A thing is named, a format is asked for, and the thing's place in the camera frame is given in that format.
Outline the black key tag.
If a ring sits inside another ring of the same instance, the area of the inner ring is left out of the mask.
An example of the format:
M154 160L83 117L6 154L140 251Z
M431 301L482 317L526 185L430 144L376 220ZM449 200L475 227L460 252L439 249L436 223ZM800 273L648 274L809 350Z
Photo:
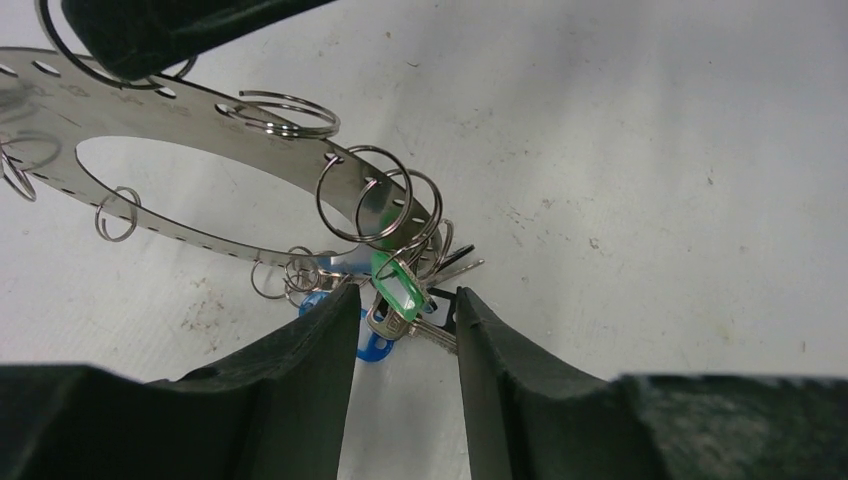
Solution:
M468 244L468 245L465 245L463 247L458 248L457 250L451 252L450 254L448 254L445 257L445 259L437 267L436 271L441 272L441 271L445 270L449 266L455 264L459 260L466 257L468 254L470 254L474 250L475 250L475 246L473 244Z

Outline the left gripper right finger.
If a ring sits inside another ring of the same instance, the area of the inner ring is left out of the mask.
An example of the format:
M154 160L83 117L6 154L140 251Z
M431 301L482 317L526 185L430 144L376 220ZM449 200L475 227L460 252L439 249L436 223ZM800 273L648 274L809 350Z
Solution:
M471 289L456 297L476 479L843 479L839 378L638 374L603 380L551 354Z

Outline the silver key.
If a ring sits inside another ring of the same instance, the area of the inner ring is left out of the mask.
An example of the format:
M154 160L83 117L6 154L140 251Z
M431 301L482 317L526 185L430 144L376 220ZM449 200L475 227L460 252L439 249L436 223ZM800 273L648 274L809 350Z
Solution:
M455 306L445 299L439 300L438 304L438 309L433 313L421 313L414 320L407 321L378 295L366 310L365 322L369 329L383 340L417 338L457 355Z

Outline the blue key tag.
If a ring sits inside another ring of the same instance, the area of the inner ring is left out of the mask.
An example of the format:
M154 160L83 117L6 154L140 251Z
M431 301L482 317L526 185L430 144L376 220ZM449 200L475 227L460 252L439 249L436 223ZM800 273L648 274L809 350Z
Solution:
M348 273L333 273L320 270L317 266L298 261L294 273L294 287L302 298L295 302L297 313L302 316L316 307L336 287L354 283L355 277ZM376 334L367 324L367 309L360 308L360 327L356 356L367 363L377 363L385 359L393 348L394 342Z

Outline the green key tag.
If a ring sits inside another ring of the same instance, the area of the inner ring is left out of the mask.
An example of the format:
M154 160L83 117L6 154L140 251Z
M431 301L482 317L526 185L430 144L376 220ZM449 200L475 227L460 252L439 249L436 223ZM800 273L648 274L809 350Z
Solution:
M414 321L431 302L410 268L387 252L371 255L371 279L388 305L405 321Z

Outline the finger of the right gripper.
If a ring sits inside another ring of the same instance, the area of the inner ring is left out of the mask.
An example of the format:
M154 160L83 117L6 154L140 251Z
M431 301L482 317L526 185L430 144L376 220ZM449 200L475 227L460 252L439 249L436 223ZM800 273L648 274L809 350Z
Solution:
M140 80L331 0L69 0L62 12L106 71Z

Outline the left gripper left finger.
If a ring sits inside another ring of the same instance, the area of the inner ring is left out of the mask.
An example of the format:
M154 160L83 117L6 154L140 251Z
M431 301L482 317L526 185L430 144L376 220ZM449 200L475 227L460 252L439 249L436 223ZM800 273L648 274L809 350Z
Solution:
M333 479L352 387L360 293L176 381L90 365L1 369L5 479Z

